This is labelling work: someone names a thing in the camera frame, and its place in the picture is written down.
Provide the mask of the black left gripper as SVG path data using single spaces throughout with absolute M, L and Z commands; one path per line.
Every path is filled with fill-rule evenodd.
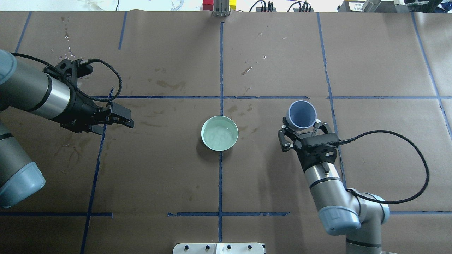
M 121 124 L 128 128 L 134 128 L 134 120 L 131 118 L 131 110 L 115 102 L 108 102 L 106 106 L 106 121 L 109 124 Z M 75 133 L 92 132 L 97 135 L 104 134 L 103 119 L 100 115 L 104 108 L 94 103 L 73 88 L 70 88 L 69 103 L 63 112 L 58 115 L 60 127 Z

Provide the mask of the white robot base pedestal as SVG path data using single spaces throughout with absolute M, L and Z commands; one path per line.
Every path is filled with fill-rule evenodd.
M 173 254 L 265 254 L 265 244 L 244 243 L 186 243 L 176 244 Z

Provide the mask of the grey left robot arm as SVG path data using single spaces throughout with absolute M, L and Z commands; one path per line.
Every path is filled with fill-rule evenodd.
M 116 93 L 97 98 L 84 93 L 78 80 L 93 72 L 93 64 L 110 69 L 118 79 Z M 62 59 L 57 65 L 21 53 L 1 50 L 1 208 L 11 208 L 46 185 L 37 162 L 21 145 L 15 127 L 28 135 L 43 134 L 42 120 L 74 133 L 103 134 L 105 125 L 134 128 L 131 110 L 115 102 L 123 80 L 106 61 Z

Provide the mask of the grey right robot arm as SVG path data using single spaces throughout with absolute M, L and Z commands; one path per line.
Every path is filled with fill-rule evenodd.
M 281 149 L 296 152 L 326 233 L 345 235 L 347 254 L 384 254 L 381 226 L 389 219 L 389 207 L 379 196 L 345 188 L 334 165 L 337 134 L 319 120 L 310 132 L 297 132 L 285 117 L 282 121 Z

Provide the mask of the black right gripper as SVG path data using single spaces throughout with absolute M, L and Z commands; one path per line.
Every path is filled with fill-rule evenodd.
M 289 127 L 287 119 L 282 119 L 278 140 L 282 152 L 297 150 L 297 157 L 303 172 L 321 163 L 334 164 L 340 141 L 330 125 L 322 121 L 315 121 L 311 137 L 300 140 L 300 133 Z

